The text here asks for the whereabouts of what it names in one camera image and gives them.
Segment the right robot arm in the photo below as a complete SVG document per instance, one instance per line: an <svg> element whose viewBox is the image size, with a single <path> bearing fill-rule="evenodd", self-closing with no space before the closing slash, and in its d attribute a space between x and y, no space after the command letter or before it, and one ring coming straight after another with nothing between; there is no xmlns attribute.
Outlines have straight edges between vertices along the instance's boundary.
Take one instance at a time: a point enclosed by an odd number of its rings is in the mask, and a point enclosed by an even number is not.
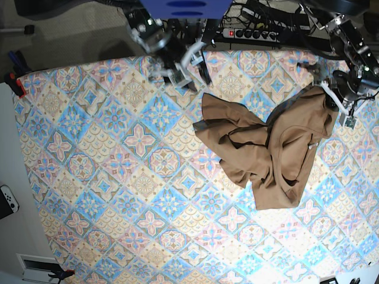
<svg viewBox="0 0 379 284"><path fill-rule="evenodd" d="M196 91L188 70L192 66L206 85L212 83L203 50L215 35L217 21L154 19L140 1L124 4L123 12L130 37L153 57L152 67L147 72L150 81L163 79L176 88Z"/></svg>

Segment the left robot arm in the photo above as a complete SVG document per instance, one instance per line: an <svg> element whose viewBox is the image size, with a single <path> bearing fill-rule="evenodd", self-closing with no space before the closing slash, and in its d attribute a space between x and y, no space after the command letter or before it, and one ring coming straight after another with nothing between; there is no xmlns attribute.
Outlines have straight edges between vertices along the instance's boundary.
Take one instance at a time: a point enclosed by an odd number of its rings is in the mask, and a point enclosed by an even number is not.
<svg viewBox="0 0 379 284"><path fill-rule="evenodd" d="M299 16L303 11L318 30L324 30L330 37L331 54L321 51L309 42L308 37L298 31L304 45L315 55L328 60L342 60L348 72L333 71L331 76L322 74L320 63L313 65L298 63L314 76L314 85L321 87L331 98L333 107L338 107L341 114L339 123L344 127L354 128L355 116L369 101L375 99L370 91L378 91L378 61L364 38L351 22L367 12L369 1L299 1L294 13L296 29L300 29Z"/></svg>

